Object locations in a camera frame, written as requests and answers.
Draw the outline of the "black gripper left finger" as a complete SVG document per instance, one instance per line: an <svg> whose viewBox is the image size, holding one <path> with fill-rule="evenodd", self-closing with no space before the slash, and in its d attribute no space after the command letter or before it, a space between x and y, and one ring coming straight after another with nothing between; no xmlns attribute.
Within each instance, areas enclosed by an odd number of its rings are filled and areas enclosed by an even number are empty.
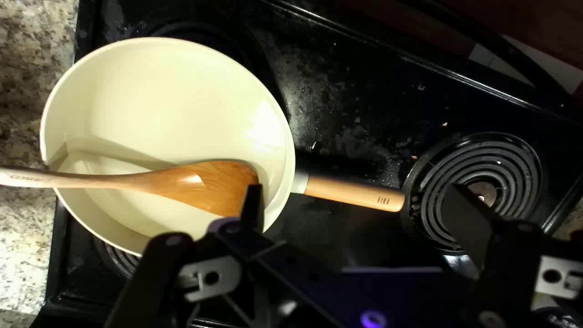
<svg viewBox="0 0 583 328"><path fill-rule="evenodd" d="M260 242L253 223L264 216L262 185L247 187L240 218L218 218L206 234L151 238L116 298L105 328L184 328L195 300L233 291L244 262Z"/></svg>

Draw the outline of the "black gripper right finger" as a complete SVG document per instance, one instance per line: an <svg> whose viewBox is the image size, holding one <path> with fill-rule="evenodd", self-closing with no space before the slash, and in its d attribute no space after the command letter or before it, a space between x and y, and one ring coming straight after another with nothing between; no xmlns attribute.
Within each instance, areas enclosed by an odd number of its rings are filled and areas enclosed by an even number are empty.
<svg viewBox="0 0 583 328"><path fill-rule="evenodd" d="M530 325L530 302L541 258L539 225L501 218L459 183L446 187L441 214L450 234L479 269L470 302L475 325Z"/></svg>

